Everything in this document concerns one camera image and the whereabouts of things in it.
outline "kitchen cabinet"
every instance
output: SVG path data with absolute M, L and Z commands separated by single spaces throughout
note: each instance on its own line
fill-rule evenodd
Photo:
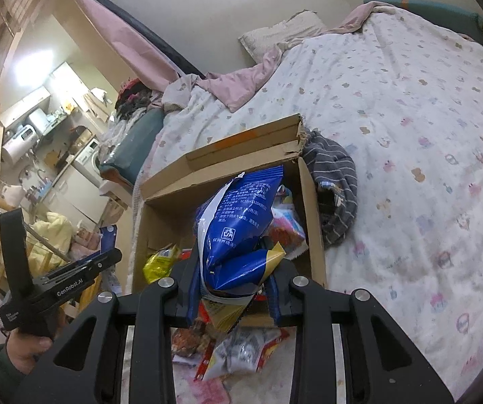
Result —
M 66 91 L 66 93 L 75 100 L 82 111 L 89 109 L 88 104 L 84 100 L 84 94 L 88 93 L 88 87 L 84 85 L 75 71 L 67 64 L 67 62 L 60 65 L 55 71 L 52 72 L 55 85 L 59 87 L 60 91 Z
M 28 94 L 22 100 L 19 100 L 13 106 L 6 109 L 0 114 L 0 123 L 4 128 L 10 128 L 17 122 L 21 122 L 26 118 L 29 112 L 36 110 L 38 107 L 43 106 L 43 102 L 48 104 L 51 94 L 47 91 L 46 87 L 39 87 L 32 93 Z

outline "teal pillow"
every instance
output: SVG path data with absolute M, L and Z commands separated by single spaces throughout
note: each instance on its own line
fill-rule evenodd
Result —
M 150 109 L 144 114 L 129 129 L 109 159 L 99 166 L 101 177 L 133 187 L 157 134 L 163 129 L 164 116 L 160 108 Z

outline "pillow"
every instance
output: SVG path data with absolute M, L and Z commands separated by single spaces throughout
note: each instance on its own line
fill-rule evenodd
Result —
M 328 30 L 316 12 L 303 10 L 286 21 L 272 27 L 262 27 L 243 34 L 239 41 L 256 63 L 262 62 L 262 56 L 278 42 L 287 42 L 297 37 L 312 37 Z
M 133 187 L 157 134 L 163 129 L 164 112 L 150 109 L 129 129 L 114 152 L 99 166 L 103 179 Z

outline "white floral bedsheet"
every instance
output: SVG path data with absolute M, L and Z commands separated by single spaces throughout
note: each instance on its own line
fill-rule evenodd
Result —
M 293 113 L 357 167 L 357 220 L 326 252 L 329 287 L 370 290 L 458 398 L 483 367 L 483 47 L 381 7 L 362 32 L 287 52 L 235 113 L 195 87 L 189 106 L 165 118 L 148 176 Z M 288 397 L 288 378 L 281 390 L 245 381 L 232 402 Z

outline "pink curtain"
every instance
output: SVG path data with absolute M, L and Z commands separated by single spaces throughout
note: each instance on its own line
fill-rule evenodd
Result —
M 161 92 L 178 79 L 176 66 L 157 47 L 95 0 L 76 0 L 102 38 L 150 89 Z

